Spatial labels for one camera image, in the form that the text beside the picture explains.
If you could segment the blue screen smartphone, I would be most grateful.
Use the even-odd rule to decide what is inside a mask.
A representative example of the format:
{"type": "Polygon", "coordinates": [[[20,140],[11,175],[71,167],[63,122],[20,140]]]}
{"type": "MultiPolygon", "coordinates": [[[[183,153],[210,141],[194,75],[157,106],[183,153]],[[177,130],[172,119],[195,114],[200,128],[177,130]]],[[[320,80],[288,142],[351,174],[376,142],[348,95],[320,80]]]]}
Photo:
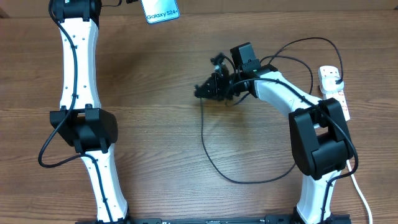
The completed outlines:
{"type": "Polygon", "coordinates": [[[149,24],[169,21],[180,17],[176,0],[142,0],[142,8],[149,24]]]}

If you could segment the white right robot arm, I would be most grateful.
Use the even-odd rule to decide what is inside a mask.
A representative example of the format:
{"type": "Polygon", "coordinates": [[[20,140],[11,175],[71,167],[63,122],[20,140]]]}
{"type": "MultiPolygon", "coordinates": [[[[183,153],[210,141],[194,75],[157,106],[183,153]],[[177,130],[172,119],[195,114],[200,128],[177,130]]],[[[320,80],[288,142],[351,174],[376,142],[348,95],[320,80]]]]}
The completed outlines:
{"type": "Polygon", "coordinates": [[[263,65],[249,42],[230,53],[211,58],[214,72],[202,85],[195,85],[195,97],[221,101],[245,93],[277,108],[289,120],[292,156],[303,174],[293,212],[266,215],[265,223],[351,223],[349,215],[330,210],[335,182],[346,177],[342,172],[346,161],[358,158],[340,102],[300,90],[275,66],[263,65]]]}

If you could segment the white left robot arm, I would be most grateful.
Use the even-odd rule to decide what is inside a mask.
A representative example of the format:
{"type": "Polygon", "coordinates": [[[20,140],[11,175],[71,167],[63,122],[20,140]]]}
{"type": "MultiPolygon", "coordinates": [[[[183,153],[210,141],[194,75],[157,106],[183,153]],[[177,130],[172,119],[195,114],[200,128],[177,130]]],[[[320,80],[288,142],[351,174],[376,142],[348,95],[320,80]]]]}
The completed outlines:
{"type": "Polygon", "coordinates": [[[114,158],[118,140],[115,115],[102,108],[96,84],[96,44],[101,1],[49,2],[49,15],[60,30],[63,43],[63,91],[59,109],[50,112],[54,130],[42,146],[38,163],[56,134],[76,154],[51,167],[81,159],[95,195],[95,223],[132,223],[129,205],[119,184],[114,158]]]}

